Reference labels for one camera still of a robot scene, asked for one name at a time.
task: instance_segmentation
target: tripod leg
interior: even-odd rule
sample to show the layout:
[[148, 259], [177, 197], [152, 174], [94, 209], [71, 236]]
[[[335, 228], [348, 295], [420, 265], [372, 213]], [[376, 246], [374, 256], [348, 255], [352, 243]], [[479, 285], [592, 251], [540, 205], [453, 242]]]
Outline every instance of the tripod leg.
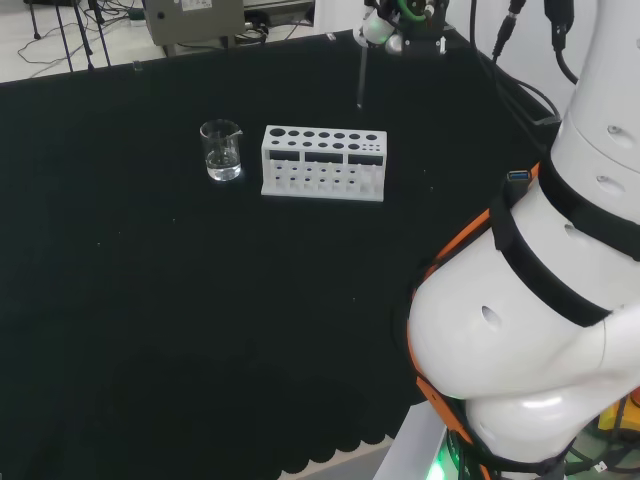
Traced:
[[71, 66], [71, 55], [69, 55], [69, 46], [67, 45], [67, 37], [64, 34], [64, 25], [62, 25], [62, 18], [60, 17], [60, 7], [58, 6], [58, 0], [53, 0], [53, 4], [56, 7], [56, 15], [58, 15], [58, 25], [60, 25], [60, 32], [62, 33], [62, 42], [64, 43], [64, 51], [67, 54], [67, 62], [69, 62], [69, 71], [73, 72]]
[[95, 13], [96, 15], [96, 23], [98, 24], [98, 32], [100, 32], [100, 40], [102, 40], [104, 56], [107, 58], [107, 65], [111, 66], [111, 60], [109, 60], [109, 52], [107, 50], [107, 42], [104, 41], [104, 33], [102, 33], [102, 24], [104, 23], [104, 19], [102, 18], [102, 14], [100, 13], [100, 7], [98, 6], [98, 2], [96, 0], [90, 1], [89, 4], [93, 4], [93, 13]]
[[80, 9], [78, 8], [78, 4], [76, 0], [71, 0], [73, 3], [73, 10], [76, 12], [76, 20], [78, 21], [78, 28], [80, 28], [80, 36], [82, 37], [82, 44], [84, 45], [84, 51], [87, 54], [87, 62], [89, 62], [88, 69], [93, 70], [93, 65], [91, 64], [90, 55], [93, 55], [91, 48], [89, 47], [89, 40], [87, 40], [87, 34], [84, 31], [84, 25], [82, 24], [82, 18], [80, 18]]
[[33, 0], [29, 0], [29, 10], [31, 11], [31, 21], [33, 22], [33, 38], [40, 40], [42, 37], [38, 33], [38, 25], [36, 25], [36, 14], [33, 11]]

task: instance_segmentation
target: black strap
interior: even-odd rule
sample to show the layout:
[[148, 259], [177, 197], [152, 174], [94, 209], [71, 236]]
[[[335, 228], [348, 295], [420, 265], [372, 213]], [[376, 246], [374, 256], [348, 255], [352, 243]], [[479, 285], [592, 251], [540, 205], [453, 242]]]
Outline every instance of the black strap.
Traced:
[[491, 451], [484, 444], [482, 439], [478, 437], [476, 432], [471, 428], [467, 417], [465, 415], [464, 402], [456, 400], [451, 397], [447, 397], [438, 391], [431, 382], [424, 375], [417, 370], [416, 375], [427, 383], [431, 388], [440, 394], [442, 400], [451, 409], [455, 417], [462, 424], [465, 431], [471, 436], [473, 444], [468, 443], [458, 432], [451, 431], [456, 437], [458, 445], [464, 450], [465, 455], [473, 460], [476, 464], [485, 466], [489, 471], [494, 472], [518, 472], [518, 473], [535, 473], [536, 475], [543, 477], [557, 468], [558, 464], [564, 461], [567, 453], [573, 445], [573, 441], [565, 448], [559, 455], [543, 460], [542, 462], [517, 462], [515, 460], [509, 460], [503, 457], [499, 457], [491, 453]]
[[575, 441], [575, 439], [573, 439], [567, 448], [555, 457], [548, 458], [542, 462], [525, 463], [508, 460], [494, 455], [491, 452], [476, 447], [475, 443], [468, 443], [458, 432], [453, 433], [456, 436], [458, 444], [464, 450], [465, 456], [467, 458], [471, 458], [480, 465], [484, 465], [487, 469], [498, 472], [535, 473], [539, 477], [544, 477], [558, 468], [558, 465], [564, 461], [567, 453], [569, 453], [569, 450], [573, 446], [573, 442]]
[[613, 215], [579, 195], [560, 177], [548, 155], [540, 162], [538, 177], [551, 205], [574, 227], [640, 262], [640, 225]]
[[583, 298], [565, 285], [533, 253], [520, 234], [505, 197], [510, 186], [505, 182], [502, 194], [491, 204], [490, 221], [496, 249], [500, 250], [522, 283], [540, 300], [567, 320], [590, 327], [611, 312]]

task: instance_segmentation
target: water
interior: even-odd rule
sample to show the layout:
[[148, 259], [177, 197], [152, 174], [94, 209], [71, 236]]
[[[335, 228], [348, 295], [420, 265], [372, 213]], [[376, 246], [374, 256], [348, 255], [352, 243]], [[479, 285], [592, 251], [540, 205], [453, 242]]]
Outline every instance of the water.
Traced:
[[212, 151], [206, 162], [209, 176], [218, 182], [228, 182], [240, 175], [240, 157], [235, 152]]

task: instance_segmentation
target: white wall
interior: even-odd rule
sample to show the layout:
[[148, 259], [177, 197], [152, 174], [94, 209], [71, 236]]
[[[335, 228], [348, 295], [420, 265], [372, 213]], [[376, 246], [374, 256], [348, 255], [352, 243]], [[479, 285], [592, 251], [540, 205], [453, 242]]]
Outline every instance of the white wall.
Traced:
[[364, 16], [363, 0], [316, 0], [315, 33], [352, 30]]
[[[469, 38], [470, 0], [451, 0], [447, 22]], [[564, 57], [578, 76], [584, 63], [596, 19], [597, 0], [575, 0], [576, 20], [567, 38]], [[478, 47], [491, 54], [509, 0], [478, 0], [476, 38]], [[362, 16], [363, 0], [316, 0], [316, 33], [352, 29]], [[551, 46], [551, 24], [544, 15], [543, 0], [528, 0], [516, 30], [499, 59], [509, 74], [544, 92], [564, 113], [574, 85], [558, 65]]]

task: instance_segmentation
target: metal stand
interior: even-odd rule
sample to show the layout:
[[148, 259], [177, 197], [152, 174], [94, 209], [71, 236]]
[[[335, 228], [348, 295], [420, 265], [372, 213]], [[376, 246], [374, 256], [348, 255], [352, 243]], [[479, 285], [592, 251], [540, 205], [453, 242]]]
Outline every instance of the metal stand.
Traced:
[[58, 16], [58, 25], [60, 25], [60, 32], [62, 33], [62, 42], [64, 43], [64, 51], [67, 54], [67, 62], [69, 62], [69, 71], [73, 72], [71, 66], [71, 55], [69, 55], [69, 46], [67, 45], [67, 37], [64, 34], [64, 25], [62, 25], [62, 18], [60, 17], [60, 7], [58, 6], [58, 0], [53, 0], [53, 4], [56, 7], [56, 15]]
[[90, 55], [93, 55], [93, 52], [91, 51], [91, 47], [89, 47], [89, 40], [87, 40], [87, 34], [84, 31], [84, 25], [82, 24], [82, 18], [80, 17], [80, 9], [78, 8], [78, 4], [76, 3], [76, 0], [71, 0], [71, 2], [73, 3], [73, 10], [76, 12], [76, 20], [78, 21], [78, 28], [80, 29], [82, 44], [84, 45], [84, 51], [87, 54], [87, 62], [89, 62], [89, 65], [87, 66], [87, 68], [89, 70], [93, 70], [93, 64], [91, 63], [91, 58], [90, 58]]
[[96, 0], [90, 0], [89, 5], [93, 8], [93, 13], [96, 16], [96, 23], [98, 24], [98, 32], [100, 33], [100, 40], [102, 41], [102, 48], [104, 50], [104, 56], [107, 59], [107, 65], [111, 66], [111, 60], [109, 60], [109, 52], [107, 51], [107, 42], [104, 41], [104, 34], [102, 33], [102, 24], [104, 23], [104, 18], [102, 18], [102, 14], [100, 13], [100, 7], [98, 6], [98, 2]]
[[31, 21], [33, 22], [33, 38], [40, 40], [42, 37], [38, 33], [38, 25], [36, 25], [36, 14], [33, 12], [33, 0], [29, 0], [29, 10], [31, 11]]
[[360, 75], [358, 77], [358, 108], [362, 110], [364, 108], [364, 87], [365, 80], [367, 78], [367, 53], [369, 49], [362, 47], [362, 54], [360, 56]]

